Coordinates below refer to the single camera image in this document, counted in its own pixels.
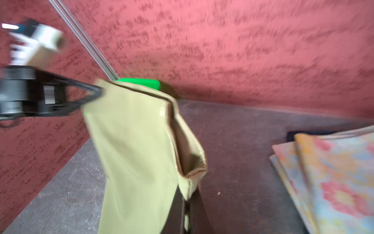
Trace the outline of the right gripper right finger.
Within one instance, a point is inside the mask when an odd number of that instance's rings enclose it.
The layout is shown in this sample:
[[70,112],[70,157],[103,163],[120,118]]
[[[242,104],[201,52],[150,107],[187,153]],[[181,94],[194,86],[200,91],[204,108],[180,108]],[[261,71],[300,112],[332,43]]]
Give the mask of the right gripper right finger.
[[213,234],[203,198],[199,188],[193,193],[189,201],[190,209],[190,234]]

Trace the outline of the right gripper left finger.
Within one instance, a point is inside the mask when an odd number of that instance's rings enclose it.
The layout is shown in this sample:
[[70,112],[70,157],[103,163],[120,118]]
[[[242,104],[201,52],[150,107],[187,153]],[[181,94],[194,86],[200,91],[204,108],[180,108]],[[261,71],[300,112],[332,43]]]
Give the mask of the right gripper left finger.
[[186,201],[177,186],[175,195],[169,210],[166,223],[161,234],[184,234],[185,233]]

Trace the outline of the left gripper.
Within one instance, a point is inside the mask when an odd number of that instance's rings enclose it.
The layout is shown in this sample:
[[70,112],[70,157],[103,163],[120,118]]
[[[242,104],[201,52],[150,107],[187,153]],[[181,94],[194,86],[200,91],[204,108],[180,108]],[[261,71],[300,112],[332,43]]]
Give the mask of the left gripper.
[[31,66],[7,66],[1,76],[1,120],[68,116],[102,95],[102,88]]

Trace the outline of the olive green skirt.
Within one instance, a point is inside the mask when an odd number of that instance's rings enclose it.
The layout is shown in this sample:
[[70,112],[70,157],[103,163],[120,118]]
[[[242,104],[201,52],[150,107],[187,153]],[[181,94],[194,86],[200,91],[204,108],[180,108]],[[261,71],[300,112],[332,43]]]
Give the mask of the olive green skirt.
[[103,93],[83,112],[106,176],[98,232],[160,234],[178,186],[189,234],[189,201],[208,166],[176,99],[128,82],[96,85]]

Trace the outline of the blue denim skirt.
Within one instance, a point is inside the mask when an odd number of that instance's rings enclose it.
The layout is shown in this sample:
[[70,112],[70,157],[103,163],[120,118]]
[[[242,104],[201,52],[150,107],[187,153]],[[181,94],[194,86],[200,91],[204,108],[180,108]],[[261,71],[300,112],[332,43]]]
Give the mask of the blue denim skirt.
[[295,140],[295,135],[297,134],[309,134],[309,135],[318,135],[318,131],[289,131],[286,133],[286,141],[292,142]]

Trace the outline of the pastel patterned skirt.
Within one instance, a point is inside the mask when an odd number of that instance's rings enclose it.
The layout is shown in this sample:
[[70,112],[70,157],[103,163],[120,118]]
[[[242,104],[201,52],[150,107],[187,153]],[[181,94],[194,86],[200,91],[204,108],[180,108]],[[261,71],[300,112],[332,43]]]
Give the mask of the pastel patterned skirt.
[[374,128],[297,134],[269,158],[311,234],[374,231]]

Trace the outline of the green plastic basket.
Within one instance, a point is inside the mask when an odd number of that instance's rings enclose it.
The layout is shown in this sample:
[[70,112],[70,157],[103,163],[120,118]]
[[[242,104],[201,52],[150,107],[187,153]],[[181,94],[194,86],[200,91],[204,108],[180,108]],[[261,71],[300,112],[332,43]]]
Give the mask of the green plastic basket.
[[142,85],[157,91],[161,90],[161,83],[154,79],[141,79],[141,78],[121,78],[117,80],[118,82],[128,82],[132,84]]

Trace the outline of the left aluminium corner post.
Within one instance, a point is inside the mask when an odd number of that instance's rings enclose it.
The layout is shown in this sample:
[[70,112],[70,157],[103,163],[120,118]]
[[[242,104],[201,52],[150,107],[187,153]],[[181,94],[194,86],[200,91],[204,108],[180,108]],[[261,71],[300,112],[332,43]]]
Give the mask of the left aluminium corner post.
[[86,31],[83,29],[81,24],[75,18],[73,13],[69,10],[64,1],[61,0],[49,0],[49,3],[65,21],[71,31],[76,35],[82,45],[86,48],[92,58],[96,61],[99,67],[103,70],[109,80],[116,81],[119,79],[118,74],[111,67],[109,62],[94,44],[92,39],[88,36]]

